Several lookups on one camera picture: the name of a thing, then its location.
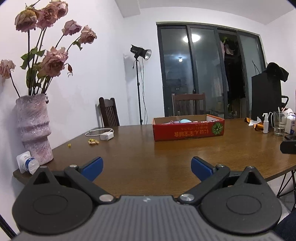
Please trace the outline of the small yellow dried petals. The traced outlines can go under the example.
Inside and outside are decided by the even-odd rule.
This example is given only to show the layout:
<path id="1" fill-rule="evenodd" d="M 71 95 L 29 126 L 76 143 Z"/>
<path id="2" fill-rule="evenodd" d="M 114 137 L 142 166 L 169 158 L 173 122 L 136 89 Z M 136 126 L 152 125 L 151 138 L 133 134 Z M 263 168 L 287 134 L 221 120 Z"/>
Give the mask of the small yellow dried petals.
<path id="1" fill-rule="evenodd" d="M 88 144 L 89 145 L 98 145 L 99 144 L 99 141 L 97 139 L 94 139 L 94 138 L 90 138 L 88 140 Z"/>

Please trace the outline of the red cardboard fruit box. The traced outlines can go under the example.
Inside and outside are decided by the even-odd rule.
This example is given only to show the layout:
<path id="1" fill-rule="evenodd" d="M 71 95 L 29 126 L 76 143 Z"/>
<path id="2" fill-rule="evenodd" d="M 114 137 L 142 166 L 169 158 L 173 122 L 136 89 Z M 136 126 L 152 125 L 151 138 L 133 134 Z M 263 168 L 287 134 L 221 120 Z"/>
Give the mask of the red cardboard fruit box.
<path id="1" fill-rule="evenodd" d="M 188 119 L 192 122 L 166 125 L 170 121 L 179 121 L 182 119 Z M 224 135 L 225 120 L 210 114 L 168 116 L 154 118 L 152 129 L 155 141 L 215 137 Z"/>

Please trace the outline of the dark wooden chair left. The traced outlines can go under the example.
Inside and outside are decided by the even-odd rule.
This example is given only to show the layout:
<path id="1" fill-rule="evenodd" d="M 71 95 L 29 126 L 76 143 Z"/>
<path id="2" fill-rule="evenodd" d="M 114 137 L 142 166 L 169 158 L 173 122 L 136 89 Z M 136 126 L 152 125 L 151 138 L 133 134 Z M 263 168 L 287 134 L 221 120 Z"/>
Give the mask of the dark wooden chair left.
<path id="1" fill-rule="evenodd" d="M 105 99 L 100 97 L 99 107 L 105 127 L 120 126 L 115 98 L 112 97 L 111 99 Z"/>

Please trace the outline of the dark wooden chair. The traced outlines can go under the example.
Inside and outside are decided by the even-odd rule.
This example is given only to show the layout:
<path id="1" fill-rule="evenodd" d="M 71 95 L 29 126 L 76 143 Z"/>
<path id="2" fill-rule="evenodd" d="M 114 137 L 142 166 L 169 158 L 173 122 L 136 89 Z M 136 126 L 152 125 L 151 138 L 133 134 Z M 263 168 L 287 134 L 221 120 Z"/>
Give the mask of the dark wooden chair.
<path id="1" fill-rule="evenodd" d="M 206 114 L 206 95 L 171 94 L 174 116 Z"/>
<path id="2" fill-rule="evenodd" d="M 100 97 L 99 107 L 105 127 L 120 126 L 115 98 L 112 97 L 111 99 L 105 99 Z"/>

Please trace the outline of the pink satin cloth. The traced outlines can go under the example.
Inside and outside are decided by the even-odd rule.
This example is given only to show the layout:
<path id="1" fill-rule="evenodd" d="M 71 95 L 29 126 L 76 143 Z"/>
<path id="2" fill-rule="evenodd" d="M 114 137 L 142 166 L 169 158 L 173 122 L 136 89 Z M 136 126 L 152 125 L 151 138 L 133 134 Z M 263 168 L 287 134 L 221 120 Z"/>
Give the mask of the pink satin cloth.
<path id="1" fill-rule="evenodd" d="M 166 123 L 166 125 L 173 125 L 173 124 L 180 124 L 180 121 L 179 120 L 176 120 L 176 121 L 170 121 L 168 123 Z"/>

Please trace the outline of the orange and white wrapper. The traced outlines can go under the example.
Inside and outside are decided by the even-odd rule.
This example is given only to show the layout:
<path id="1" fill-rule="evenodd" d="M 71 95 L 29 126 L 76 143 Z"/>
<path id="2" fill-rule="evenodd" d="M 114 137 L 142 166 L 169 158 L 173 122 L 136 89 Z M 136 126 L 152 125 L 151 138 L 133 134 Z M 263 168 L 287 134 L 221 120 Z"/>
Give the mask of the orange and white wrapper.
<path id="1" fill-rule="evenodd" d="M 260 118 L 257 118 L 257 120 L 245 118 L 244 121 L 248 123 L 249 126 L 252 126 L 256 131 L 259 131 L 259 132 L 263 131 L 263 122 L 261 121 Z"/>

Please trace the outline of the pink textured ceramic vase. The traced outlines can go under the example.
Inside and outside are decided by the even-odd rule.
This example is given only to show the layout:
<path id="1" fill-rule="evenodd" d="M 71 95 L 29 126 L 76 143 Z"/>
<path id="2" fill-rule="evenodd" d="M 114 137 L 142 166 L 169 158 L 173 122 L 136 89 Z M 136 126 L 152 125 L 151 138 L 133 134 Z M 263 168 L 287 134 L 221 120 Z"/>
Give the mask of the pink textured ceramic vase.
<path id="1" fill-rule="evenodd" d="M 45 94 L 26 95 L 16 100 L 18 131 L 25 150 L 39 165 L 53 160 L 48 136 L 51 134 Z"/>

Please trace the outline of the white spray bottle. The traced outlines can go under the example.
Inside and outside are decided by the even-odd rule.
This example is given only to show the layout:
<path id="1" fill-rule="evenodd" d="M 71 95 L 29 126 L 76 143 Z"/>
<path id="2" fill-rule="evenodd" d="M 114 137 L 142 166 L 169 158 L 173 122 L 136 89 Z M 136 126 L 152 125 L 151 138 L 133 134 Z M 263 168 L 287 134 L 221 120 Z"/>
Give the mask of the white spray bottle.
<path id="1" fill-rule="evenodd" d="M 269 130 L 269 114 L 268 113 L 264 113 L 262 115 L 264 117 L 264 121 L 263 121 L 263 133 L 268 133 Z"/>

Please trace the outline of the black device at table edge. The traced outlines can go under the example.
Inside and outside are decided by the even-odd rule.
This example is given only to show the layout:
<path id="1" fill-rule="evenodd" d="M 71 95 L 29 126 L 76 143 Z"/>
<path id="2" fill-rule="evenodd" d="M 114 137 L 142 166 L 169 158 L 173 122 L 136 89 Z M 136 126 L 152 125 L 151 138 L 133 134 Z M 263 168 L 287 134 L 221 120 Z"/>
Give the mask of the black device at table edge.
<path id="1" fill-rule="evenodd" d="M 296 154 L 296 136 L 286 135 L 280 144 L 280 151 L 283 154 Z"/>

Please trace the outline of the clear glass cup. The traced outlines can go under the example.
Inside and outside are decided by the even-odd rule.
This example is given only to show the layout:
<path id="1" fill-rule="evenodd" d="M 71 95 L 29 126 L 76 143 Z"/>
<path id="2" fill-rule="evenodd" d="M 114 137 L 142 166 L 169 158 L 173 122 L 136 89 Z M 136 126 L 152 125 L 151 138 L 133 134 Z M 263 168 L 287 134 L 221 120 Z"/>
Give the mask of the clear glass cup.
<path id="1" fill-rule="evenodd" d="M 283 136 L 285 126 L 287 124 L 287 113 L 274 111 L 273 112 L 273 129 L 276 136 Z"/>

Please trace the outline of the white milk carton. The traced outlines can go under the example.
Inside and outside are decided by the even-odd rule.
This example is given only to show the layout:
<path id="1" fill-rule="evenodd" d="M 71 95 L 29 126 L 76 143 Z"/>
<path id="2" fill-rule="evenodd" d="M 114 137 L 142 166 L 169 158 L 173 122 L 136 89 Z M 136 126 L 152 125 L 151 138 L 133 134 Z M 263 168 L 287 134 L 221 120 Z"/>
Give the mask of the white milk carton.
<path id="1" fill-rule="evenodd" d="M 295 113 L 290 108 L 287 109 L 285 112 L 287 113 L 285 133 L 293 135 L 295 133 Z"/>

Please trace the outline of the black monitor back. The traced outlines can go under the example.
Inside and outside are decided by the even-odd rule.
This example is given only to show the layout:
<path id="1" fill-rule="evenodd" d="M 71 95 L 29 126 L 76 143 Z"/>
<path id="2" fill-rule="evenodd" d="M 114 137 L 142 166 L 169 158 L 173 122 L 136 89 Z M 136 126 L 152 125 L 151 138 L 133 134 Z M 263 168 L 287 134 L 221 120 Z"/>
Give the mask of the black monitor back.
<path id="1" fill-rule="evenodd" d="M 251 118 L 256 120 L 259 117 L 263 120 L 264 113 L 274 112 L 281 106 L 281 82 L 268 76 L 267 73 L 260 73 L 252 77 L 252 101 Z"/>

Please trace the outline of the black sliding glass door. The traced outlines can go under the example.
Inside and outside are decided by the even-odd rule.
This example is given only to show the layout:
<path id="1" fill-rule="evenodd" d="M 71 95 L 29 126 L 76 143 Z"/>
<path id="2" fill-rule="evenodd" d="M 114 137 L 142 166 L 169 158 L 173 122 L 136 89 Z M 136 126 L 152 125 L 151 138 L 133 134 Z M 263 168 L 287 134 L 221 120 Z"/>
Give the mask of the black sliding glass door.
<path id="1" fill-rule="evenodd" d="M 205 93 L 207 114 L 251 115 L 251 79 L 266 67 L 257 34 L 186 23 L 157 29 L 165 116 L 174 115 L 172 93 Z"/>

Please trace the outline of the dried pink rose bouquet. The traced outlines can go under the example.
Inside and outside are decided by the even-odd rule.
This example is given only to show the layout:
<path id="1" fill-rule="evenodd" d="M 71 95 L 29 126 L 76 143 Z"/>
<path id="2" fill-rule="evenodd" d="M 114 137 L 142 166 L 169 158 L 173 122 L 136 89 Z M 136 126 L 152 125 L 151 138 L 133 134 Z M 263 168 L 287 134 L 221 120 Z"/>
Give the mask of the dried pink rose bouquet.
<path id="1" fill-rule="evenodd" d="M 94 73 L 95 1 L 1 1 L 1 86 L 11 95 L 45 93 L 63 77 Z"/>

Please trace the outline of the black cloth on monitor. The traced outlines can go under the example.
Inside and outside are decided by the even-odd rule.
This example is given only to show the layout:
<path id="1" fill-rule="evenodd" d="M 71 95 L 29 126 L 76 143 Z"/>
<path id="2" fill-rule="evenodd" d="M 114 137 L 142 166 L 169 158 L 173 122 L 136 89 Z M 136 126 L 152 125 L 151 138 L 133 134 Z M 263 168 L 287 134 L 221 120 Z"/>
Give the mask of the black cloth on monitor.
<path id="1" fill-rule="evenodd" d="M 268 63 L 266 69 L 264 70 L 264 73 L 283 82 L 286 82 L 289 76 L 289 73 L 284 68 L 274 62 Z"/>

